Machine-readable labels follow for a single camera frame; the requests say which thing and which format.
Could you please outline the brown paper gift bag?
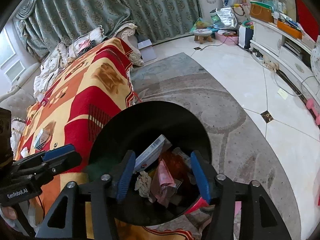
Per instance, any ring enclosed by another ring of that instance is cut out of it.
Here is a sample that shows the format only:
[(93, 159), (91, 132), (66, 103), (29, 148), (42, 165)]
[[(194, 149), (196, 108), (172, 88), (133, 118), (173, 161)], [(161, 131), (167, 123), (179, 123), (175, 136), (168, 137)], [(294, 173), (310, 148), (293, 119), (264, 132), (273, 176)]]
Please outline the brown paper gift bag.
[(269, 5), (251, 3), (250, 16), (264, 22), (273, 22), (272, 8)]

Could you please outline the dark green pouch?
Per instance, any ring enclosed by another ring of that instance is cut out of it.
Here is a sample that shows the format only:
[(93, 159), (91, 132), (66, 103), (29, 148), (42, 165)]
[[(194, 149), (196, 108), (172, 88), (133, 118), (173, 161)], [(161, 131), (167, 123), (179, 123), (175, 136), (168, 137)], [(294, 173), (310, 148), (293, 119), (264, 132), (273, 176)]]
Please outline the dark green pouch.
[(108, 174), (116, 164), (118, 164), (116, 159), (108, 158), (99, 159), (88, 164), (85, 168), (85, 172), (88, 175), (89, 182), (99, 179), (103, 174)]

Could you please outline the green patterned curtain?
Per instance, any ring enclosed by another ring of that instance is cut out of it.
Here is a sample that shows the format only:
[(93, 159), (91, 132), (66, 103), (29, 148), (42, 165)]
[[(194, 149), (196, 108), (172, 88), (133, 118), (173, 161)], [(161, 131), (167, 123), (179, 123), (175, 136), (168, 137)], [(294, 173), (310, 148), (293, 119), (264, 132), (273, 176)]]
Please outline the green patterned curtain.
[(27, 52), (43, 59), (96, 27), (112, 36), (132, 22), (140, 38), (157, 42), (188, 32), (199, 15), (197, 0), (28, 0), (13, 23)]

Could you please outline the grey patterned rug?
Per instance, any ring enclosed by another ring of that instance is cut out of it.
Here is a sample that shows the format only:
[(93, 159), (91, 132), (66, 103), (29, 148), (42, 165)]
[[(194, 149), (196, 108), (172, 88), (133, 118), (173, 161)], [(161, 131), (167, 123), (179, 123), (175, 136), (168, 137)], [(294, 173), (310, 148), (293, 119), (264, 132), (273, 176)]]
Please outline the grey patterned rug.
[(142, 101), (169, 101), (195, 114), (210, 139), (215, 169), (237, 182), (258, 180), (291, 237), (300, 239), (296, 198), (280, 161), (256, 124), (215, 78), (180, 53), (134, 69), (131, 79)]

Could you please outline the long white toothpaste box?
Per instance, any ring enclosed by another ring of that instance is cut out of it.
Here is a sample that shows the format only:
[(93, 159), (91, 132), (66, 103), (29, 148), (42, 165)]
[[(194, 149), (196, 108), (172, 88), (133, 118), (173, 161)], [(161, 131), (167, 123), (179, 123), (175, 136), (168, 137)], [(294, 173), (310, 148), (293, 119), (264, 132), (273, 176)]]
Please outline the long white toothpaste box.
[(144, 171), (160, 156), (166, 137), (160, 135), (146, 150), (144, 150), (135, 162), (134, 172)]

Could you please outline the beige paper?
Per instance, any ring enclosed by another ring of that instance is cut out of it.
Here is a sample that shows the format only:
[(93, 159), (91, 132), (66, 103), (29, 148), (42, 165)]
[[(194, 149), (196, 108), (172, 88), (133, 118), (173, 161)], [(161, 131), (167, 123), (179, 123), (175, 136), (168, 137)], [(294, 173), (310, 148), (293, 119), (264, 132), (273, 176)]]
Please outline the beige paper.
[(135, 191), (138, 191), (141, 197), (148, 198), (149, 202), (153, 203), (154, 198), (151, 195), (151, 182), (151, 177), (145, 171), (140, 171), (135, 183)]

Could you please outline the pink dumbbell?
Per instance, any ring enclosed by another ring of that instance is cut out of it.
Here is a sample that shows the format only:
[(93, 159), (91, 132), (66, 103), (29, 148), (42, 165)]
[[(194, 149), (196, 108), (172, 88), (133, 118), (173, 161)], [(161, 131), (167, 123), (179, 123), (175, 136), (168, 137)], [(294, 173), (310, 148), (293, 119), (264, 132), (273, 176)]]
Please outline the pink dumbbell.
[(312, 112), (315, 115), (315, 123), (317, 126), (319, 126), (320, 125), (320, 117), (319, 117), (319, 113), (317, 112), (317, 110), (315, 108), (314, 100), (308, 99), (306, 102), (306, 107), (310, 112)]

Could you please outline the red plastic bag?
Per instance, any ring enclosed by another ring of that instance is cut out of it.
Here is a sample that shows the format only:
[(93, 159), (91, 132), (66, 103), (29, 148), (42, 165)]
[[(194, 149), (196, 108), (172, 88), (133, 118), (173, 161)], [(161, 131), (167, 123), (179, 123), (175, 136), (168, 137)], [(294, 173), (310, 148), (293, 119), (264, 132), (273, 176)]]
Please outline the red plastic bag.
[(183, 161), (182, 157), (171, 152), (163, 152), (160, 155), (160, 160), (163, 160), (174, 179), (185, 180), (189, 178), (191, 169)]

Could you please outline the grey tufted headboard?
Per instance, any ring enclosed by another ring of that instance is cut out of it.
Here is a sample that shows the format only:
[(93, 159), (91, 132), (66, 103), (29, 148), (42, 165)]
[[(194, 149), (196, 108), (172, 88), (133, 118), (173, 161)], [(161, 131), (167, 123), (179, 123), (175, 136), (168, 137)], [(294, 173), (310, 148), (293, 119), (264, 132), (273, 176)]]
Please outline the grey tufted headboard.
[(1, 108), (11, 111), (12, 118), (26, 120), (28, 107), (36, 102), (33, 97), (34, 81), (40, 73), (40, 63), (32, 64), (19, 76), (11, 90), (1, 95)]

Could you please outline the patterned red orange blanket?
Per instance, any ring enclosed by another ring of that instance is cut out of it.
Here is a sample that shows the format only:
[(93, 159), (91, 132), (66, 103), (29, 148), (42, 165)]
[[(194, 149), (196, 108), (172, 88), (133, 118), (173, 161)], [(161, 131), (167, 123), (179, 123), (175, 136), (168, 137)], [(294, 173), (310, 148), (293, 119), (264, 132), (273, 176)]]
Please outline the patterned red orange blanket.
[(42, 187), (42, 194), (29, 201), (27, 219), (37, 227), (56, 197), (69, 181), (84, 184), (93, 142), (102, 128), (120, 111), (130, 107), (135, 97), (130, 80), (132, 49), (120, 38), (111, 38), (73, 61), (46, 91), (46, 103), (37, 102), (27, 110), (16, 160), (23, 151), (37, 153), (34, 141), (40, 130), (49, 138), (43, 149), (53, 150), (72, 144), (82, 162)]

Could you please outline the white tissue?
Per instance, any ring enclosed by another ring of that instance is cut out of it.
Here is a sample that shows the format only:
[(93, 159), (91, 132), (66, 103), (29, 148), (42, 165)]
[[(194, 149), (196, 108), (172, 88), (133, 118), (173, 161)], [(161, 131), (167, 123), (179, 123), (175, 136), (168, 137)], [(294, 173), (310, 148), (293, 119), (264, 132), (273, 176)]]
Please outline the white tissue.
[(27, 148), (27, 147), (23, 148), (23, 149), (21, 150), (21, 152), (20, 152), (20, 155), (21, 155), (22, 158), (28, 157), (28, 156), (29, 156), (29, 150), (28, 150), (28, 148)]

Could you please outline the silver foil bag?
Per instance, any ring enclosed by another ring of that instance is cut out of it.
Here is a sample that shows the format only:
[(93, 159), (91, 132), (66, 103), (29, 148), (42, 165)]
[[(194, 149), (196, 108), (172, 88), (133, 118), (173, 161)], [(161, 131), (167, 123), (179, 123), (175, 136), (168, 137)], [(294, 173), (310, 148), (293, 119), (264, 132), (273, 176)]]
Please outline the silver foil bag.
[(236, 29), (238, 25), (236, 16), (231, 7), (216, 8), (210, 12), (213, 27), (219, 30)]

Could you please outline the white pink pill bottle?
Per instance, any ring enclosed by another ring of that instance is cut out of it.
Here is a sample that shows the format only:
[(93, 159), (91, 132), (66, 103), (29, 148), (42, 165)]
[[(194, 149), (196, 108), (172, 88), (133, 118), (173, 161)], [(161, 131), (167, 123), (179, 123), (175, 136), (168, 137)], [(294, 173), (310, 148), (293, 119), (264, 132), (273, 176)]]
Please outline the white pink pill bottle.
[(44, 107), (44, 106), (47, 105), (48, 101), (49, 101), (48, 98), (47, 98), (46, 96), (44, 96), (44, 97), (41, 99), (40, 104)]

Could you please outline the white medicine box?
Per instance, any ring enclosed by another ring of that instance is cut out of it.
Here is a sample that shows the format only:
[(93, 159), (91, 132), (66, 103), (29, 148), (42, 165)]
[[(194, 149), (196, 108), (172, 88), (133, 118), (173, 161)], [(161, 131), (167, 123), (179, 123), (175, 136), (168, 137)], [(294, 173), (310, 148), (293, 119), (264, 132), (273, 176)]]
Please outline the white medicine box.
[(43, 149), (45, 144), (49, 141), (50, 136), (51, 136), (50, 130), (47, 128), (42, 128), (37, 134), (37, 136), (35, 137), (33, 147), (36, 150), (40, 151), (41, 149)]

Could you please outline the pink paper wrapper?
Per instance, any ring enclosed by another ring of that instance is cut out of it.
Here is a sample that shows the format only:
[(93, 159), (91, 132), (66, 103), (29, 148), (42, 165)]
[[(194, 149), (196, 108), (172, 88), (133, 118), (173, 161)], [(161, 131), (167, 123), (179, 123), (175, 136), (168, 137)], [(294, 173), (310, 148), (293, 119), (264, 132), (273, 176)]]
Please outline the pink paper wrapper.
[(159, 204), (168, 207), (171, 197), (176, 192), (176, 183), (164, 160), (159, 162), (153, 176), (150, 191)]

